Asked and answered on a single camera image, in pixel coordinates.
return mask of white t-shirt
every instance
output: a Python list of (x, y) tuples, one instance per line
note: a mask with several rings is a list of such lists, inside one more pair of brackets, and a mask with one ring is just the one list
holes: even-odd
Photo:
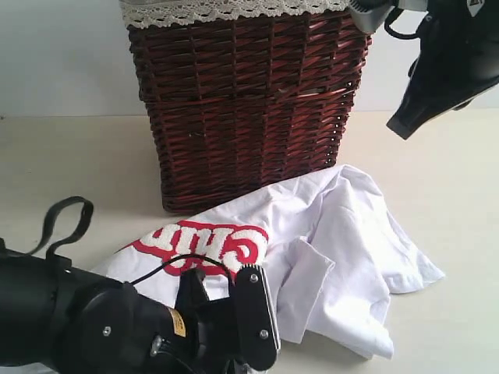
[[(163, 260), (199, 253), (236, 272), (263, 264), (282, 339), (320, 333), (366, 358), (390, 358), (384, 327), (390, 294), (421, 290), (444, 274), (397, 224), (373, 179), (336, 166), (264, 187), (131, 243), (96, 271), (133, 281)], [(210, 298), (227, 295), (220, 270), (183, 260), (138, 284), (138, 291), (175, 304), (180, 273), (201, 267)]]

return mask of black cable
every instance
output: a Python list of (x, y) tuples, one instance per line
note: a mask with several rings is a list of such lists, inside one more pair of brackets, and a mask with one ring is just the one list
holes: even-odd
[(190, 254), (187, 254), (187, 255), (180, 255), (180, 256), (176, 256), (176, 257), (174, 257), (172, 259), (169, 259), (168, 261), (163, 262), (161, 264), (161, 266), (158, 266), (156, 269), (150, 271), (149, 273), (143, 275), (140, 278), (135, 279), (133, 282), (130, 282), (130, 283), (135, 286), (138, 283), (140, 283), (142, 281), (145, 281), (147, 278), (152, 277), (156, 273), (159, 273), (160, 271), (162, 271), (168, 265), (170, 265), (170, 264), (172, 264), (172, 263), (174, 263), (176, 261), (179, 261), (181, 259), (202, 259), (202, 260), (207, 261), (209, 263), (213, 263), (214, 265), (216, 265), (216, 266), (218, 266), (218, 267), (220, 267), (220, 268), (223, 269), (223, 271), (225, 273), (225, 276), (227, 277), (229, 287), (232, 285), (232, 275), (231, 275), (231, 272), (227, 268), (226, 265), (224, 265), (223, 263), (217, 261), (216, 259), (211, 259), (210, 257), (206, 257), (206, 256), (202, 256), (202, 255), (197, 255), (195, 253), (190, 253)]
[(412, 41), (417, 39), (419, 37), (419, 33), (417, 31), (414, 34), (400, 34), (391, 28), (391, 24), (395, 22), (403, 12), (403, 9), (395, 8), (390, 12), (390, 14), (388, 14), (387, 19), (384, 21), (385, 31), (392, 37), (396, 37), (397, 39), (401, 39), (403, 41)]

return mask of beige tabletop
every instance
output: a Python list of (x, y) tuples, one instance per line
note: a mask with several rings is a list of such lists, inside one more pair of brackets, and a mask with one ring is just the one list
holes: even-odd
[[(374, 177), (391, 212), (448, 277), (393, 297), (393, 360), (365, 361), (307, 334), (301, 345), (284, 344), (275, 374), (499, 372), (499, 111), (450, 113), (408, 141), (384, 126), (388, 116), (353, 114), (339, 162)], [(54, 202), (81, 195), (96, 204), (87, 236), (61, 251), (87, 269), (179, 219), (161, 208), (145, 117), (3, 119), (0, 178), (0, 237), (11, 249), (35, 246)], [(75, 223), (71, 208), (55, 234)]]

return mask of lace trim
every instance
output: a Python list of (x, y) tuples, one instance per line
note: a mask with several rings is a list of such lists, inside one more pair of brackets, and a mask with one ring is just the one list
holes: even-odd
[(195, 21), (216, 19), (298, 16), (304, 12), (322, 13), (344, 10), (349, 0), (120, 0), (125, 24), (140, 29), (155, 25), (169, 27), (173, 23), (189, 25)]

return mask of fabric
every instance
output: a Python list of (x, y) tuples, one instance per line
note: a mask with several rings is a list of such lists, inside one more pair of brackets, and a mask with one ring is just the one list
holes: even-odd
[(149, 26), (189, 25), (196, 21), (239, 17), (298, 16), (326, 10), (344, 10), (348, 0), (120, 0), (125, 25), (140, 29)]
[[(366, 358), (394, 353), (384, 327), (390, 294), (418, 291), (444, 276), (397, 224), (373, 179), (348, 165), (269, 185), (166, 225), (96, 271), (133, 281), (190, 252), (220, 260), (233, 273), (244, 263), (262, 264), (282, 339), (299, 343), (310, 330)], [(191, 267), (209, 274), (211, 299), (228, 294), (221, 271), (197, 259), (173, 263), (137, 289), (173, 306), (179, 275)]]

